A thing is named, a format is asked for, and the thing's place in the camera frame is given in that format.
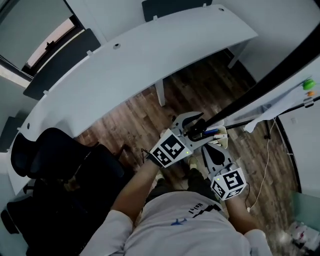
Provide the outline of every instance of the desk leg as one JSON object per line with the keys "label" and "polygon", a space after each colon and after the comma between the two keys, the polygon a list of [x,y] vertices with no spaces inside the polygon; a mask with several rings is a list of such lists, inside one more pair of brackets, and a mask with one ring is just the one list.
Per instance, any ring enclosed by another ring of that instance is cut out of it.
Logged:
{"label": "desk leg", "polygon": [[163,107],[166,105],[166,98],[165,98],[165,89],[164,89],[164,81],[161,79],[155,84],[156,93],[158,94],[158,99],[160,106]]}
{"label": "desk leg", "polygon": [[231,69],[236,64],[237,60],[239,59],[241,53],[244,51],[244,49],[247,47],[247,44],[249,43],[249,40],[245,42],[241,42],[236,46],[236,50],[234,53],[233,59],[230,61],[228,68]]}

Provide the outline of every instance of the white t-shirt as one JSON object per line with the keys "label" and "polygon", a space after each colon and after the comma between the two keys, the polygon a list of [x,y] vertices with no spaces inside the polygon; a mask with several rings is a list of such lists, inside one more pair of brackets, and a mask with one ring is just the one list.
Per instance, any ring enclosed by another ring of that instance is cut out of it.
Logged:
{"label": "white t-shirt", "polygon": [[238,233],[221,205],[195,192],[163,194],[133,223],[111,210],[80,256],[271,256],[258,229]]}

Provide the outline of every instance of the white cable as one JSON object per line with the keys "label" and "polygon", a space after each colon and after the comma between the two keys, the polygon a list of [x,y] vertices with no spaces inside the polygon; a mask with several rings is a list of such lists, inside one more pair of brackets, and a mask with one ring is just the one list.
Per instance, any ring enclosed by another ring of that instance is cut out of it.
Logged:
{"label": "white cable", "polygon": [[[272,128],[274,127],[274,125],[276,123],[276,119],[273,119],[273,120],[274,120],[274,122],[273,122],[273,125],[271,126],[270,133],[271,133]],[[262,179],[262,182],[261,182],[260,191],[259,191],[258,196],[255,199],[254,204],[250,208],[248,207],[248,209],[247,209],[248,212],[250,212],[250,210],[255,206],[256,202],[258,201],[258,198],[259,198],[260,193],[261,193],[262,185],[264,184],[264,181],[265,181],[265,178],[266,178],[267,167],[268,167],[268,164],[269,164],[269,141],[270,141],[270,139],[268,138],[268,142],[266,143],[267,161],[266,161],[266,165],[265,165],[265,168],[264,168],[264,176],[263,176],[263,179]]]}

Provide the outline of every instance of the wooden floor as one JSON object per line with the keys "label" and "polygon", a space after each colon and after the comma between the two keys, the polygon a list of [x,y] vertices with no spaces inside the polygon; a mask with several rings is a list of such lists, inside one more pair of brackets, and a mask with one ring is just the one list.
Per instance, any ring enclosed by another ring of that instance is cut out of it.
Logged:
{"label": "wooden floor", "polygon": [[[106,114],[78,140],[85,145],[99,141],[112,152],[128,144],[131,152],[125,152],[120,160],[134,169],[139,168],[141,148],[150,150],[155,145],[160,132],[172,124],[172,116],[201,111],[208,119],[249,89],[237,70],[227,69],[227,61],[223,53],[218,53],[174,73],[164,80],[166,106],[160,107],[152,86]],[[264,176],[267,162],[265,133],[262,124],[253,133],[246,133],[241,127],[228,130],[228,149],[250,184],[249,207],[256,200]],[[266,233],[273,255],[297,255],[294,246],[282,242],[282,234],[293,221],[290,193],[297,191],[298,184],[276,125],[271,137],[266,178],[251,213]],[[178,166],[165,170],[164,175],[177,189],[186,188],[186,181],[182,180],[184,174]],[[241,196],[246,198],[247,194],[248,186]]]}

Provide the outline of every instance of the curved white desk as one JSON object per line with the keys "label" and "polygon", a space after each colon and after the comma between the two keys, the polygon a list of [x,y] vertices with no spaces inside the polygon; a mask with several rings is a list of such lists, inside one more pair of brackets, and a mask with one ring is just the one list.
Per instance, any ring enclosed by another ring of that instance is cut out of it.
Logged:
{"label": "curved white desk", "polygon": [[[155,83],[163,103],[163,78],[256,36],[222,5],[185,10],[144,23],[109,41],[65,74],[34,107],[20,132],[35,141],[45,129],[57,127],[75,137]],[[15,193],[29,180],[18,176],[12,167],[9,175]]]}

